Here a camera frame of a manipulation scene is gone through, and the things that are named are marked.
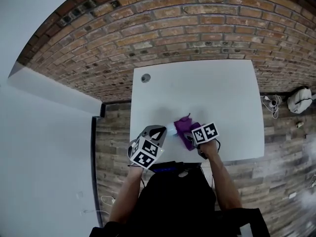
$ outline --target purple cloth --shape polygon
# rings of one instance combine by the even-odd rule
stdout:
[[[184,145],[189,151],[192,151],[195,147],[193,146],[193,135],[192,130],[200,127],[199,123],[192,124],[192,118],[189,118],[189,115],[179,119],[174,122],[174,126],[177,129],[178,135],[183,141]]]

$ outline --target wooden floor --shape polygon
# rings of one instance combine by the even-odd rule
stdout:
[[[263,108],[265,155],[262,158],[225,162],[245,208],[260,208],[271,236],[306,237],[316,229],[316,192],[308,189],[316,172],[316,106],[293,115],[283,105],[279,118]],[[301,128],[295,124],[303,121]],[[109,105],[97,122],[96,168],[99,198],[117,196],[128,172],[130,104]],[[211,171],[203,163],[208,182]],[[152,176],[144,173],[145,183]],[[295,198],[288,196],[296,192]],[[103,198],[108,203],[112,200]],[[101,210],[111,207],[99,200]],[[101,212],[103,224],[107,213]]]

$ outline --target hand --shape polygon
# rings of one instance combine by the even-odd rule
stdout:
[[[211,140],[206,143],[203,143],[199,147],[208,159],[212,158],[214,155],[217,154],[216,140]]]

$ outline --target white table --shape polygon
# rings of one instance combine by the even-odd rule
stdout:
[[[147,83],[143,74],[150,74]],[[223,161],[264,155],[261,100],[250,60],[204,60],[134,70],[130,140],[148,125],[167,125],[191,113],[200,124],[215,122]],[[159,162],[203,162],[179,137],[166,137]]]

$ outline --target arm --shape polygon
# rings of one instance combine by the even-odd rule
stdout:
[[[211,140],[204,143],[200,148],[211,164],[215,191],[221,210],[242,208],[238,190],[217,153],[216,141]]]
[[[112,207],[109,221],[125,223],[133,211],[140,189],[143,168],[131,166],[118,197]]]

